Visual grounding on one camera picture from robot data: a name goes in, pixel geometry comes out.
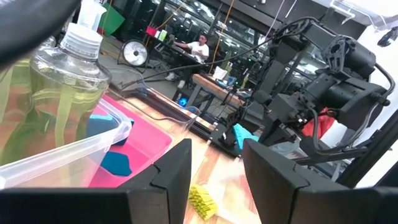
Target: white cloth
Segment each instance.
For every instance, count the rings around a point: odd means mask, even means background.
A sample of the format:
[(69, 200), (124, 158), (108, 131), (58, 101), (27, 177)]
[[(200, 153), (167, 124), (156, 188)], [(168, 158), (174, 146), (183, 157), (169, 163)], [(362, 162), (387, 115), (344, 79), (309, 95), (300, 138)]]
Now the white cloth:
[[(201, 52), (202, 55), (209, 57), (209, 46), (206, 44), (203, 44), (202, 46), (199, 45), (199, 42), (192, 42), (188, 44), (189, 49), (191, 49), (192, 52)], [(195, 57), (200, 63), (203, 63), (205, 59), (201, 57)]]

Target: green sheet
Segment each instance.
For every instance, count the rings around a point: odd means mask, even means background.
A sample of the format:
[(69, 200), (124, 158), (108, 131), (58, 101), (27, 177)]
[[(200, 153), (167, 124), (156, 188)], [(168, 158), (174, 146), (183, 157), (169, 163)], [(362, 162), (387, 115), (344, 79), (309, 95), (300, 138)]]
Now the green sheet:
[(101, 20), (99, 22), (99, 28), (105, 31), (106, 36), (109, 36), (120, 27), (120, 25), (124, 22), (124, 18), (113, 7), (110, 7), (109, 3), (105, 3), (103, 7), (107, 11), (101, 17)]

